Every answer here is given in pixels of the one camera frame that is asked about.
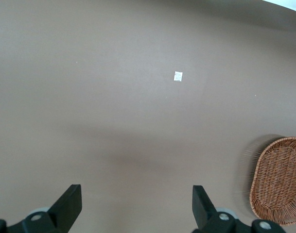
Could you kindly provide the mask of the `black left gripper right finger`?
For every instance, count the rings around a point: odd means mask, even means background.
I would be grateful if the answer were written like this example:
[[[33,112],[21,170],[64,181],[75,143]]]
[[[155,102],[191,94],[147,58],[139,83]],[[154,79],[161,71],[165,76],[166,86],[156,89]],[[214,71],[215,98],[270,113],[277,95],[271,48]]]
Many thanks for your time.
[[[251,233],[251,226],[232,214],[218,212],[201,185],[192,188],[192,212],[197,224],[193,233]]]

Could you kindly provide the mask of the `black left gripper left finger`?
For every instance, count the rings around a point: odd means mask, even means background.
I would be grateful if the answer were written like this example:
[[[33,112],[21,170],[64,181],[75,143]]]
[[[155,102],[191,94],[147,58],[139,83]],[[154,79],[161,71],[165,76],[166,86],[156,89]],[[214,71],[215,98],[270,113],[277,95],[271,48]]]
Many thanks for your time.
[[[46,212],[7,227],[8,233],[68,233],[82,210],[81,185],[72,184]]]

